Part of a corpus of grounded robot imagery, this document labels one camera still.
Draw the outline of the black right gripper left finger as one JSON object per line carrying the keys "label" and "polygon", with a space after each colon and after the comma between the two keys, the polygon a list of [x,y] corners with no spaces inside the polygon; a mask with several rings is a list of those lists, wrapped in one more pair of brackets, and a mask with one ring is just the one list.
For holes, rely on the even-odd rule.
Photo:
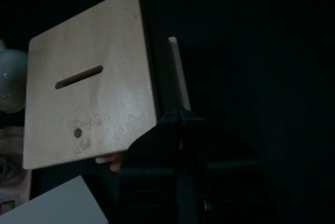
{"label": "black right gripper left finger", "polygon": [[167,112],[130,145],[119,171],[116,224],[176,224],[179,112]]}

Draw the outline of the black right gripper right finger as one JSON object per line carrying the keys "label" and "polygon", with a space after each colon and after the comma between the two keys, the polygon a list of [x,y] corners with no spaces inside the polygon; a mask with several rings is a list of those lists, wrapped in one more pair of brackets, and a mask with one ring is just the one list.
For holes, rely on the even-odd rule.
{"label": "black right gripper right finger", "polygon": [[203,118],[185,119],[201,224],[273,224],[261,162],[250,146]]}

